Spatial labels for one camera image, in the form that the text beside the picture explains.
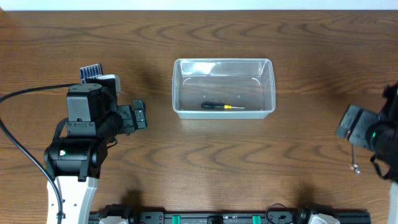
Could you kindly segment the blue precision screwdriver set case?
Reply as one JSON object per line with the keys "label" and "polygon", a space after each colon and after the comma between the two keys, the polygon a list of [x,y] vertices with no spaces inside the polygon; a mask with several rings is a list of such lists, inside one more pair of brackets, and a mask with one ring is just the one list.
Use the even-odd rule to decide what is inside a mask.
{"label": "blue precision screwdriver set case", "polygon": [[87,79],[97,79],[102,75],[102,66],[99,63],[80,68],[80,79],[82,83],[86,83]]}

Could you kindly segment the silver offset wrench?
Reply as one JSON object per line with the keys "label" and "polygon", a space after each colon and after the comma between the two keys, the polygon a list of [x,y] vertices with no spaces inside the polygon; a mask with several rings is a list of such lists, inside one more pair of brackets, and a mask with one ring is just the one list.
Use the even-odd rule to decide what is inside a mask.
{"label": "silver offset wrench", "polygon": [[353,169],[355,174],[359,175],[361,171],[357,163],[357,158],[356,158],[357,152],[356,152],[356,146],[354,144],[351,145],[351,155],[352,155],[351,168]]}

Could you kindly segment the black yellow screwdriver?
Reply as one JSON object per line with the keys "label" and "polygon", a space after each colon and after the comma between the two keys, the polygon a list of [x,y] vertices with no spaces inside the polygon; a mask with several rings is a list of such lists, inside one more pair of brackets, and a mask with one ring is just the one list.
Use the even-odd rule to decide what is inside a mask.
{"label": "black yellow screwdriver", "polygon": [[227,105],[224,103],[212,103],[212,102],[204,102],[201,104],[203,109],[207,110],[244,110],[246,107],[243,106],[233,106]]}

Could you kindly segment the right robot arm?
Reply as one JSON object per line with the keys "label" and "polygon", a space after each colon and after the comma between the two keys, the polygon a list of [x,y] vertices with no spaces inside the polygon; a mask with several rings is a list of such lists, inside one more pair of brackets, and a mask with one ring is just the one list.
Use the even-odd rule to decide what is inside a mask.
{"label": "right robot arm", "polygon": [[387,222],[397,223],[397,84],[385,87],[382,97],[386,102],[378,113],[349,105],[335,135],[373,153],[376,174],[392,183]]}

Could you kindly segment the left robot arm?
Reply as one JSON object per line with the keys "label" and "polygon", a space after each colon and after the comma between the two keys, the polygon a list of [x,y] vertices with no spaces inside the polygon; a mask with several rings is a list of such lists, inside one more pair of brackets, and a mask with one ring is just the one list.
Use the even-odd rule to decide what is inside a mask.
{"label": "left robot arm", "polygon": [[59,122],[44,161],[57,194],[49,193],[47,223],[88,223],[101,165],[119,134],[146,129],[143,101],[119,105],[116,75],[85,78],[67,93],[68,118]]}

